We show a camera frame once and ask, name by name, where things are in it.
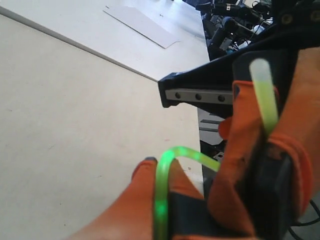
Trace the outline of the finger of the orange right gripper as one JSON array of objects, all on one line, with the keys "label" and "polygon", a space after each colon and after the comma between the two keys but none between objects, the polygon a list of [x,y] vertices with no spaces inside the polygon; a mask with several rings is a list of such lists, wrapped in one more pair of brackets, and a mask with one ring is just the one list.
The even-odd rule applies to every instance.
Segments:
[{"label": "finger of the orange right gripper", "polygon": [[220,135],[227,138],[224,159],[210,188],[207,207],[222,227],[255,237],[243,198],[249,197],[245,179],[262,145],[264,127],[253,83],[236,80],[232,90],[233,115],[219,126]]},{"label": "finger of the orange right gripper", "polygon": [[298,52],[296,66],[280,119],[268,138],[293,161],[292,197],[302,215],[320,190],[320,49]]}]

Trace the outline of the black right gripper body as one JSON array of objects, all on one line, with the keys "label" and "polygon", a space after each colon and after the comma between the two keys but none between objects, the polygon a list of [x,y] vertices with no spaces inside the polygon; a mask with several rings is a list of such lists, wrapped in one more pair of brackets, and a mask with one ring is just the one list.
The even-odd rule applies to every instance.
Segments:
[{"label": "black right gripper body", "polygon": [[163,107],[186,103],[210,114],[232,115],[232,84],[250,80],[249,64],[266,59],[280,103],[287,98],[300,50],[320,45],[320,3],[317,0],[273,0],[272,25],[248,46],[158,82]]}]

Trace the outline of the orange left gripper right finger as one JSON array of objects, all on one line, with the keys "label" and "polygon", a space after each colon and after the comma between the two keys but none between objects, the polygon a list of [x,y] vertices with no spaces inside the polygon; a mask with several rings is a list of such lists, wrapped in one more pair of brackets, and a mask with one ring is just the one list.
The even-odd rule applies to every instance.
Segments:
[{"label": "orange left gripper right finger", "polygon": [[254,240],[225,229],[207,209],[204,196],[187,177],[178,160],[169,172],[169,238],[171,240]]}]

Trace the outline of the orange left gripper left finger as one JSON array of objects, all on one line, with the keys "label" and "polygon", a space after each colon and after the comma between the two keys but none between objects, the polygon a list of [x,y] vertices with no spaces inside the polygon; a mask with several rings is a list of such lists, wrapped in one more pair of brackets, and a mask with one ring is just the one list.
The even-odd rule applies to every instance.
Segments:
[{"label": "orange left gripper left finger", "polygon": [[147,157],[135,168],[127,188],[101,215],[69,240],[152,240],[157,160]]}]

